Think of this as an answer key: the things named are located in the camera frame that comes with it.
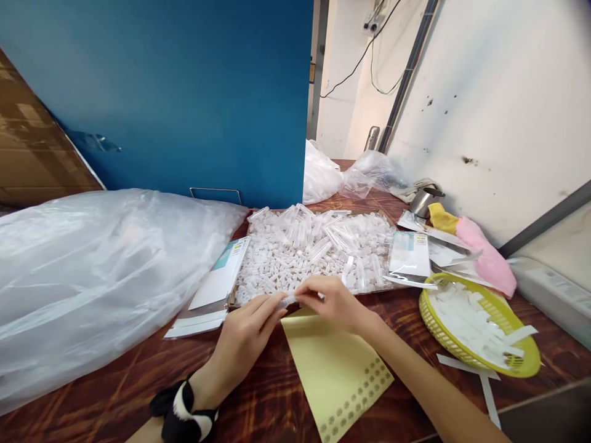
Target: yellow plastic basket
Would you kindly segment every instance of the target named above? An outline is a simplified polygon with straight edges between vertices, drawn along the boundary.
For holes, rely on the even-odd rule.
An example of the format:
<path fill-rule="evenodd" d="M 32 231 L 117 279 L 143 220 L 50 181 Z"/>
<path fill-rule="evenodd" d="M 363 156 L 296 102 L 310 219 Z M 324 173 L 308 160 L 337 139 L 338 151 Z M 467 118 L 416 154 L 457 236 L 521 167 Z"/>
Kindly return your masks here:
<path fill-rule="evenodd" d="M 503 304 L 498 298 L 487 291 L 479 284 L 455 277 L 450 274 L 440 273 L 430 276 L 425 283 L 438 282 L 439 285 L 446 285 L 448 282 L 458 282 L 466 286 L 472 292 L 478 292 L 484 296 L 479 303 L 484 310 L 491 315 L 491 320 L 496 323 L 506 334 L 523 327 L 523 323 L 513 314 L 513 311 Z M 523 358 L 511 355 L 508 357 L 507 365 L 510 370 L 498 367 L 487 362 L 474 354 L 456 339 L 443 325 L 433 306 L 429 302 L 427 289 L 424 289 L 419 298 L 420 315 L 427 328 L 441 345 L 461 361 L 483 369 L 493 369 L 496 372 L 510 377 L 528 378 L 533 377 L 540 370 L 540 352 L 533 338 L 527 337 L 513 346 L 525 351 Z"/>

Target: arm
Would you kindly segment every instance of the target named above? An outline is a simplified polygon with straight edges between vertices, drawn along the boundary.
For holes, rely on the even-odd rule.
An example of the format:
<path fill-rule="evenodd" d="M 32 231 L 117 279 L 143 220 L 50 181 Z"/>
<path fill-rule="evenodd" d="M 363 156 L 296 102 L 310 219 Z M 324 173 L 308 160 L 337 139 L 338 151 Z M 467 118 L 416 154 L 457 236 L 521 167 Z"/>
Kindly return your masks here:
<path fill-rule="evenodd" d="M 189 378 L 194 401 L 191 411 L 217 409 L 250 372 L 269 337 L 286 313 L 277 310 L 286 295 L 261 295 L 231 312 L 223 323 L 215 351 L 205 365 Z M 164 420 L 149 419 L 127 443 L 162 443 Z"/>
<path fill-rule="evenodd" d="M 324 301 L 318 298 L 324 294 Z M 337 277 L 312 276 L 295 296 L 302 305 L 363 337 L 400 377 L 445 442 L 508 442 L 509 439 L 460 391 L 425 362 Z"/>

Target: finger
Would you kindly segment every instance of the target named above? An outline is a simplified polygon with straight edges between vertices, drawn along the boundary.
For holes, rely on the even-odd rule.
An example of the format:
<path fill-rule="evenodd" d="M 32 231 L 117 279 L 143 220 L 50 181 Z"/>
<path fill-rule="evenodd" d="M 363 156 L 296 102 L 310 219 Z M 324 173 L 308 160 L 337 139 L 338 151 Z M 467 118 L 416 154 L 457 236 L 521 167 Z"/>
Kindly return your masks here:
<path fill-rule="evenodd" d="M 318 276 L 308 277 L 300 287 L 296 288 L 294 295 L 297 297 L 312 291 L 318 292 L 321 286 L 322 283 L 318 282 Z"/>
<path fill-rule="evenodd" d="M 275 326 L 277 326 L 277 323 L 279 323 L 279 320 L 281 320 L 281 318 L 285 314 L 287 314 L 287 309 L 280 309 L 279 311 L 275 311 L 263 325 L 259 334 L 259 340 L 263 348 L 269 341 L 269 337 L 271 336 L 273 329 L 275 329 Z"/>
<path fill-rule="evenodd" d="M 252 314 L 252 322 L 254 323 L 257 330 L 260 330 L 267 319 L 273 314 L 273 311 L 277 309 L 281 300 L 287 297 L 286 293 L 278 292 L 272 297 L 268 298 L 265 303 L 262 303 L 259 308 Z"/>
<path fill-rule="evenodd" d="M 242 312 L 244 315 L 251 315 L 254 311 L 260 308 L 260 306 L 265 303 L 271 296 L 269 294 L 259 295 L 253 298 L 251 301 L 246 303 L 242 308 L 238 311 Z"/>
<path fill-rule="evenodd" d="M 302 294 L 296 296 L 295 299 L 299 301 L 300 305 L 309 307 L 310 309 L 312 309 L 312 311 L 316 312 L 317 314 L 324 314 L 326 305 L 318 297 L 314 297 L 313 295 Z"/>

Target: power outlet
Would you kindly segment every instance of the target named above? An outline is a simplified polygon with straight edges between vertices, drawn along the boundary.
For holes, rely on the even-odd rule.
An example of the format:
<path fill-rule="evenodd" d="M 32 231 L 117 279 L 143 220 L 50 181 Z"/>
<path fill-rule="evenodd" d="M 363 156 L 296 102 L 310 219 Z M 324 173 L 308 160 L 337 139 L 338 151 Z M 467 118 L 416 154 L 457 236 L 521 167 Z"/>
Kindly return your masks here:
<path fill-rule="evenodd" d="M 376 32 L 380 30 L 385 20 L 384 11 L 386 4 L 387 1 L 384 1 L 384 4 L 380 8 L 379 13 L 376 13 L 375 10 L 371 10 L 365 15 L 365 17 L 363 17 L 363 34 L 373 36 Z"/>

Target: human hand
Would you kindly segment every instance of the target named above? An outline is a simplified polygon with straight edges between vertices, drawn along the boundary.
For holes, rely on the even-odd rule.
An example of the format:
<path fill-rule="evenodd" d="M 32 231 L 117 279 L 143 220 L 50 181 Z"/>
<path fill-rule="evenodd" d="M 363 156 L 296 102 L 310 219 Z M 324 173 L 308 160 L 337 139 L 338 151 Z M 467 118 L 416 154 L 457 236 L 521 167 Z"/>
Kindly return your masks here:
<path fill-rule="evenodd" d="M 324 301 L 318 293 L 324 294 Z M 365 327 L 379 319 L 363 306 L 335 276 L 312 276 L 295 290 L 295 299 L 316 311 L 320 317 L 347 332 L 362 335 Z"/>
<path fill-rule="evenodd" d="M 195 394 L 194 410 L 215 409 L 246 377 L 269 341 L 275 325 L 286 313 L 276 311 L 284 293 L 259 295 L 232 311 L 209 361 L 189 382 Z"/>

